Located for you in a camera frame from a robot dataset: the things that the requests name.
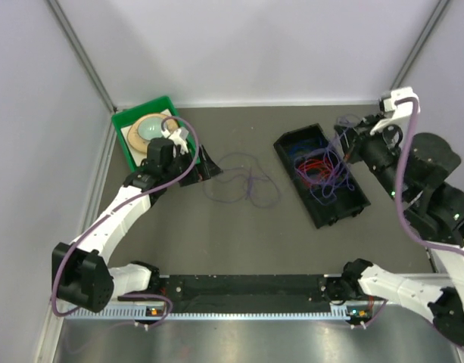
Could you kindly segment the black three-compartment tray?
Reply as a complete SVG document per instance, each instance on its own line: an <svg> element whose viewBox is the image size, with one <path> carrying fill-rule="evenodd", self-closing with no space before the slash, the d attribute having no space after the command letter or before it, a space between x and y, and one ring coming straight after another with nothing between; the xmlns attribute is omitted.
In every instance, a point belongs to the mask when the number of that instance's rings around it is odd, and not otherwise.
<svg viewBox="0 0 464 363"><path fill-rule="evenodd" d="M370 201L338 150L318 124L282 134L274 150L316 228L358 216Z"/></svg>

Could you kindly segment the wooden round plate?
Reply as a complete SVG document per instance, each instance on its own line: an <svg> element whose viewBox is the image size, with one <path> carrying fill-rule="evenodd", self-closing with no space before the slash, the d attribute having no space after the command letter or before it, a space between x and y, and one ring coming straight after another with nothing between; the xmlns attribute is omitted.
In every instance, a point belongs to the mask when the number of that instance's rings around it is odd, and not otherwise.
<svg viewBox="0 0 464 363"><path fill-rule="evenodd" d="M166 118L168 117L168 114L166 113L160 113L162 115L164 115ZM146 154L147 153L147 149L148 149L148 145L150 144L151 141L145 141L143 140L142 138L140 138L138 136L138 132L137 132L137 125L138 125L138 120L135 121L131 126L130 126L130 129L128 131L128 134L127 134L127 141L130 145L130 147L135 150L136 152L139 152L141 154ZM168 119L166 121L166 126L165 126L165 129L168 129L169 131L173 132L174 130L176 130L177 128L179 128L179 124L176 120L174 119Z"/></svg>

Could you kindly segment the white square board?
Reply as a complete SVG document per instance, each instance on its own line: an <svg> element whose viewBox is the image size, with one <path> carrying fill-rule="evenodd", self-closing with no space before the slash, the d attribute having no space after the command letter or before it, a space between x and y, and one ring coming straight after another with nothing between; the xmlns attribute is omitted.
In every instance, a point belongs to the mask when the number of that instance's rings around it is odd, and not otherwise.
<svg viewBox="0 0 464 363"><path fill-rule="evenodd" d="M165 110L163 110L163 111L161 111L161 112L158 112L158 113L166 113L166 114L168 114L168 116L171 116L171 115L172 115L169 109L165 109ZM147 153L146 153L146 154L141 154L141 153L139 153L139 152L136 152L135 150L133 150L133 149L130 147L130 145L129 145L128 141L127 141L127 134L128 134L129 129L130 129L130 126L123 127L123 128L121 129L121 133L122 133L122 135L123 135L125 144L126 144L128 150L129 150L129 153L130 153L130 156L131 156L132 161L134 162L134 164L135 164L136 166L140 166L140 165L141 165L141 162L143 161L143 159L146 158Z"/></svg>

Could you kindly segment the light teal bowl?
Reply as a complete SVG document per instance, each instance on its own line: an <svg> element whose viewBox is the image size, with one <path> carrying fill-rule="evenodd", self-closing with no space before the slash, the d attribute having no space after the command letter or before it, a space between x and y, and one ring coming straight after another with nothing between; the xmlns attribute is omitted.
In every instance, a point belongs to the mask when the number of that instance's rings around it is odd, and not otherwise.
<svg viewBox="0 0 464 363"><path fill-rule="evenodd" d="M138 120L138 136L145 141L160 138L162 134L162 122L166 117L160 113L152 113Z"/></svg>

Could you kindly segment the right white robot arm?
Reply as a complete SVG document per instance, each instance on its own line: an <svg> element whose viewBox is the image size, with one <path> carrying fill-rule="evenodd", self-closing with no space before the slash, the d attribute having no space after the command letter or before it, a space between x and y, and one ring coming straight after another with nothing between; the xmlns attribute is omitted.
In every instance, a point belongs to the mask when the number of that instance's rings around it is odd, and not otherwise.
<svg viewBox="0 0 464 363"><path fill-rule="evenodd" d="M374 135L371 129L365 122L335 126L346 160L363 161L391 199L401 199L400 223L416 243L436 252L451 284L423 284L356 259L344 267L343 291L351 299L368 295L396 303L464 347L464 192L446 181L460 156L429 132L408 141L396 125Z"/></svg>

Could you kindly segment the green plastic bin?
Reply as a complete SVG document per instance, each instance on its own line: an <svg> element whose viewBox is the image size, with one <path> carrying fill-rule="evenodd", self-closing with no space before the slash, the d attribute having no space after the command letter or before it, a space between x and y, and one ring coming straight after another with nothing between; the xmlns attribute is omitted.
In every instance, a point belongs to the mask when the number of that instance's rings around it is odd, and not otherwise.
<svg viewBox="0 0 464 363"><path fill-rule="evenodd" d="M167 130L162 132L161 123L166 116L178 116L168 96L124 110L111 117L117 139L123 149L130 170L133 172L147 156L148 145L153 138L169 137L179 127L180 121L167 120Z"/></svg>

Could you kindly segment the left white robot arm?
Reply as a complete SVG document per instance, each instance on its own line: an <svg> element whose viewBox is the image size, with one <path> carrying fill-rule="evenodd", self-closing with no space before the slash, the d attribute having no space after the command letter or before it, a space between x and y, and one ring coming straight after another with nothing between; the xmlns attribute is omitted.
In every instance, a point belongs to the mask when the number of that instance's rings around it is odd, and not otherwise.
<svg viewBox="0 0 464 363"><path fill-rule="evenodd" d="M58 300L76 309L100 312L112 300L136 292L156 298L161 289L159 270L145 262L109 268L117 245L132 225L163 195L169 186L204 182L222 173L204 147L193 157L167 138L154 138L147 156L128 175L116 197L85 232L72 243L59 243L51 255L51 304Z"/></svg>

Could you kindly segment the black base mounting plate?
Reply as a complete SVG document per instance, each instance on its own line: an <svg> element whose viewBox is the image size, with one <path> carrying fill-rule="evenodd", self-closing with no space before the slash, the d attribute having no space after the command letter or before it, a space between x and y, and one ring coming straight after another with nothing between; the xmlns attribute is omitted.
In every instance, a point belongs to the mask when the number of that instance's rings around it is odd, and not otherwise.
<svg viewBox="0 0 464 363"><path fill-rule="evenodd" d="M359 284L338 275L170 275L153 277L145 293L178 303L196 304L209 296L225 302L233 298L302 298L312 302L374 301Z"/></svg>

